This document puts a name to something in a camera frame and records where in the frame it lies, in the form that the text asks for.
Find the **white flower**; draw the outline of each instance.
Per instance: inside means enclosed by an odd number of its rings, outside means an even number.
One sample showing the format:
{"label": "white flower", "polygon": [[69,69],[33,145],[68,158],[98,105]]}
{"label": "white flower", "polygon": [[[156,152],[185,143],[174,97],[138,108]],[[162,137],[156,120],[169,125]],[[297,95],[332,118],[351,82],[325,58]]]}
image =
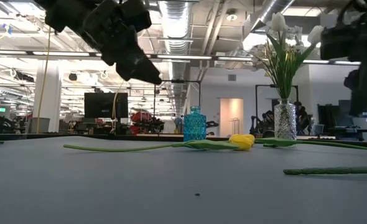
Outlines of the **white flower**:
{"label": "white flower", "polygon": [[310,34],[308,35],[308,42],[311,44],[317,44],[320,42],[322,31],[324,30],[324,26],[315,26]]}
{"label": "white flower", "polygon": [[271,21],[271,29],[276,32],[282,32],[287,28],[286,21],[284,20],[284,16],[278,12],[277,14],[272,15]]}

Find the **white column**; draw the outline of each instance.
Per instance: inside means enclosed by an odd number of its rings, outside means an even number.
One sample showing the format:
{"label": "white column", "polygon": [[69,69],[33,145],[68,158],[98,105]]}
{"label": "white column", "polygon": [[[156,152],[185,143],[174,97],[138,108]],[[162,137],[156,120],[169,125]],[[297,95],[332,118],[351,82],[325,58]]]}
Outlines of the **white column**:
{"label": "white column", "polygon": [[[37,77],[35,79],[35,97],[33,118],[39,113],[39,104],[42,83],[45,74],[45,60],[39,60]],[[44,94],[42,97],[40,118],[49,118],[49,131],[58,132],[60,114],[60,94],[62,91],[63,72],[59,69],[58,62],[49,61],[47,76],[45,78]]]}

